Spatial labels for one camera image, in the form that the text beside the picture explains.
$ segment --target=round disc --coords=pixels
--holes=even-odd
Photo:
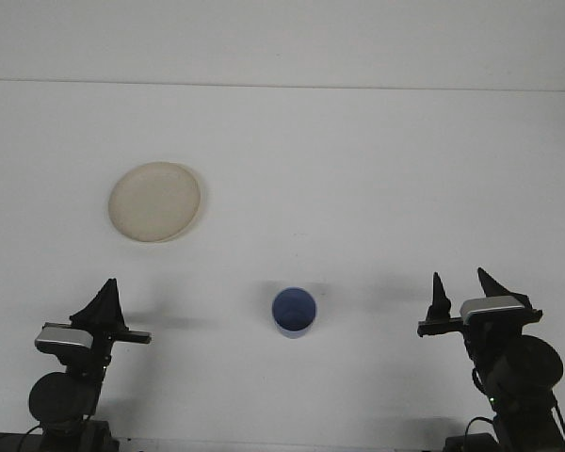
[[[201,192],[195,177],[175,163],[132,169],[115,185],[109,216],[122,234],[141,242],[168,240],[197,214]]]

